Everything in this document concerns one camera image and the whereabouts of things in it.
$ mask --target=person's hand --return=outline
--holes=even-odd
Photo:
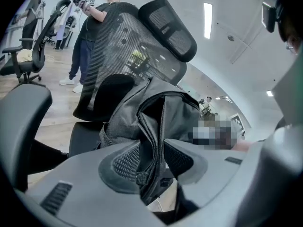
[[[86,1],[81,1],[79,3],[79,8],[82,9],[82,11],[85,11],[86,10],[86,7],[88,6],[88,3]]]
[[[250,146],[253,143],[254,142],[250,142],[250,141],[247,141],[247,140],[238,140],[237,143],[232,148],[232,150],[248,152]]]

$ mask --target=black t-shirt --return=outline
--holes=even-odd
[[[104,3],[96,7],[96,9],[101,12],[108,12],[110,7],[114,4],[116,4],[116,2]],[[89,15],[82,25],[79,38],[95,42],[101,25],[102,22],[96,20],[92,15]]]

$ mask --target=chair base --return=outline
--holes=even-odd
[[[18,78],[19,84],[16,87],[19,87],[22,84],[33,84],[33,85],[37,85],[37,86],[41,86],[41,87],[46,87],[43,84],[34,82],[33,80],[38,78],[39,81],[41,81],[42,77],[40,76],[40,74],[38,75],[34,75],[33,77],[29,77],[30,73],[23,73],[23,79]]]

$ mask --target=dark pants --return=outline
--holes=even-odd
[[[60,49],[63,50],[64,47],[65,47],[65,43],[66,43],[69,36],[70,36],[70,32],[69,32],[68,36],[65,39],[57,40],[56,49],[59,49],[59,47],[60,47]]]
[[[70,80],[72,80],[80,67],[81,78],[80,83],[83,85],[86,77],[86,72],[90,63],[90,55],[94,49],[94,42],[78,38],[72,53],[72,64],[70,71]]]
[[[38,20],[35,19],[23,27],[22,38],[32,39],[34,37],[37,22],[38,22]],[[21,45],[22,45],[23,49],[31,50],[33,47],[33,42],[32,41],[31,42],[22,41]]]

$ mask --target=ceiling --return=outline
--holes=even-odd
[[[138,8],[151,0],[122,0]],[[282,114],[266,95],[294,61],[277,31],[261,23],[261,3],[276,0],[168,0],[196,39],[198,52],[191,61],[221,87],[254,126],[278,121]],[[211,38],[204,38],[203,3],[213,4]],[[235,38],[234,42],[227,35]]]

